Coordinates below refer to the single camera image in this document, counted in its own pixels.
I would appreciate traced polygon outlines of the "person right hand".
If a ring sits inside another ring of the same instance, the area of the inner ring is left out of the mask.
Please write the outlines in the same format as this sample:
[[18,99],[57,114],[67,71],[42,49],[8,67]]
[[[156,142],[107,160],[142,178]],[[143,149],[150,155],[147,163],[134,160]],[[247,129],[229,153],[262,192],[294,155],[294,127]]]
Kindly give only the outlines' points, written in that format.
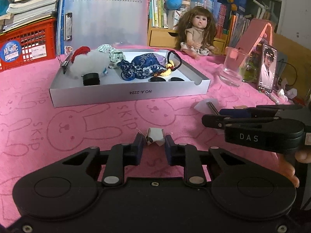
[[[295,176],[295,167],[288,162],[283,154],[277,154],[279,173],[287,177],[293,185],[299,187],[299,179]],[[295,153],[295,159],[300,163],[310,163],[311,152],[310,149],[303,149]]]

